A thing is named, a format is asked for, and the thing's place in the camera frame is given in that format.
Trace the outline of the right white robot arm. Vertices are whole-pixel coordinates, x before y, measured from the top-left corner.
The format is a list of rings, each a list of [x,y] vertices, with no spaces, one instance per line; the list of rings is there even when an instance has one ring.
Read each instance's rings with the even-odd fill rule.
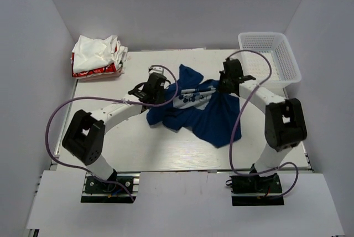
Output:
[[[253,76],[245,76],[238,59],[227,58],[223,62],[218,91],[236,94],[245,99],[230,139],[229,162],[233,171],[236,169],[233,166],[232,146],[246,105],[251,103],[265,115],[266,145],[259,159],[253,164],[255,172],[250,174],[249,179],[251,188],[262,192],[269,187],[269,176],[277,172],[285,156],[307,137],[301,102],[296,98],[279,96],[256,82]]]

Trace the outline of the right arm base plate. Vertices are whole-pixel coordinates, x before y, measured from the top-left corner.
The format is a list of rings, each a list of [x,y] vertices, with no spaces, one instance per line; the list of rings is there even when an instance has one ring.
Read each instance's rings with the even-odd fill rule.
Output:
[[[284,205],[282,185],[277,174],[269,177],[230,176],[225,184],[231,189],[234,207]]]

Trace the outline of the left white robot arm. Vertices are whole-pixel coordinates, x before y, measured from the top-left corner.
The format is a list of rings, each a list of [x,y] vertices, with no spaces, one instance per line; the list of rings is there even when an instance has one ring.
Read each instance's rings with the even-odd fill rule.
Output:
[[[166,81],[163,74],[150,73],[147,82],[130,90],[122,103],[114,102],[92,112],[75,112],[62,146],[98,177],[97,184],[104,192],[113,191],[117,185],[117,172],[102,155],[105,134],[121,122],[144,112],[148,104],[164,103]]]

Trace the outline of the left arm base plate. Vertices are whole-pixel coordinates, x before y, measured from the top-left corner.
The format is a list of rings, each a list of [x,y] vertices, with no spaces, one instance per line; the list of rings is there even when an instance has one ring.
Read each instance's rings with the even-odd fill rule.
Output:
[[[120,173],[117,182],[124,185],[136,199],[139,186],[139,174]],[[104,204],[132,204],[133,200],[126,191],[119,185],[102,183],[88,174],[84,180],[81,194],[82,203],[104,203]]]

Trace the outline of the blue t shirt with print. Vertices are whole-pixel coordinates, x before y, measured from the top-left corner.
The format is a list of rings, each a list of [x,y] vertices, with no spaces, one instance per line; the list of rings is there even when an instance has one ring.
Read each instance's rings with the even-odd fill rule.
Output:
[[[162,123],[173,131],[188,128],[216,148],[229,144],[240,113],[240,100],[217,91],[218,85],[218,80],[204,80],[202,74],[181,64],[178,82],[164,92],[169,100],[178,89],[177,96],[164,106],[151,108],[146,115],[147,122],[151,126]]]

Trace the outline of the white and red t shirt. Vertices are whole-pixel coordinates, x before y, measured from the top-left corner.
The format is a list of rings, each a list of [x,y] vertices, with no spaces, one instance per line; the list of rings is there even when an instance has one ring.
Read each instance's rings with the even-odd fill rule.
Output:
[[[71,75],[78,80],[120,76],[125,73],[128,48],[118,36],[92,39],[80,35],[71,52]]]

